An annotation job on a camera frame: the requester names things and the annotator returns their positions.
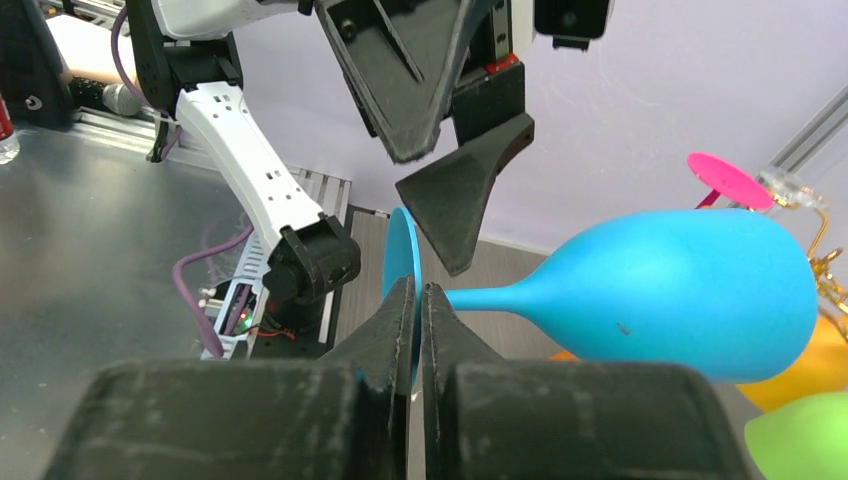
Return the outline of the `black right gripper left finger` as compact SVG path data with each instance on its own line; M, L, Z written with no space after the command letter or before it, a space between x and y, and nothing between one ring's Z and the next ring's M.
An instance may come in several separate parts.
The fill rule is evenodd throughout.
M48 479L403 479L416 284L316 360L136 361L90 383Z

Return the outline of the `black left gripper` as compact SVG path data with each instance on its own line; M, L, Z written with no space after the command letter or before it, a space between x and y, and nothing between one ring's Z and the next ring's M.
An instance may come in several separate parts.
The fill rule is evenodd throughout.
M393 163L434 149L457 83L461 147L396 189L448 274L465 272L497 176L534 140L520 53L538 35L554 49L587 50L613 3L343 0L314 9Z

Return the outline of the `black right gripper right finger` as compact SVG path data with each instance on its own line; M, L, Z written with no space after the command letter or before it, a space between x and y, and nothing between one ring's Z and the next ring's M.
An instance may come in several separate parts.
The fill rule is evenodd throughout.
M746 479L707 380L671 364L508 360L421 298L430 479Z

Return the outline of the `blue wine glass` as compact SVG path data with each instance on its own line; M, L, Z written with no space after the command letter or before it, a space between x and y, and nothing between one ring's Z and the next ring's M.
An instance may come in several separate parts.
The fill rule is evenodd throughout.
M670 362L746 384L810 342L818 294L804 249L742 209L643 212L574 236L525 279L450 290L457 311L531 321L586 361Z

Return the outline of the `pink wine glass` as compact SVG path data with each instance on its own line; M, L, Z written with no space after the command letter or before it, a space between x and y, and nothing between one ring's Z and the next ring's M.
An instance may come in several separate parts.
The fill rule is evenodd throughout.
M774 204L772 193L754 177L735 165L703 152L688 155L687 165L692 173L710 192L696 206L697 209L712 207L720 197L748 210L766 210Z

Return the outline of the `gold wire wine glass rack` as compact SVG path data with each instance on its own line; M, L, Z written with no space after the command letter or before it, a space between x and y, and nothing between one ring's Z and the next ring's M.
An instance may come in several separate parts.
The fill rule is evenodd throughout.
M786 208L779 205L776 201L775 203L789 210L800 209ZM832 304L843 315L843 318L837 318L828 312L825 312L824 316L835 327L840 336L844 340L847 340L847 288L839 282L831 271L831 264L843 253L843 249L838 247L826 255L817 254L818 247L830 226L830 214L829 209L827 211L811 210L816 212L821 220L821 224L810 243L807 256L816 281L818 294L828 303Z

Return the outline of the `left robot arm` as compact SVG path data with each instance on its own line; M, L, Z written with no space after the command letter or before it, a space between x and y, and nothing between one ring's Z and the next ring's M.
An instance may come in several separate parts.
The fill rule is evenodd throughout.
M497 175L534 138L520 47L543 35L584 50L611 10L608 1L129 1L122 17L146 99L211 156L267 249L270 296L310 304L357 276L359 249L254 121L236 29L315 15L365 126L396 164L431 153L452 120L457 148L396 188L458 275L472 263Z

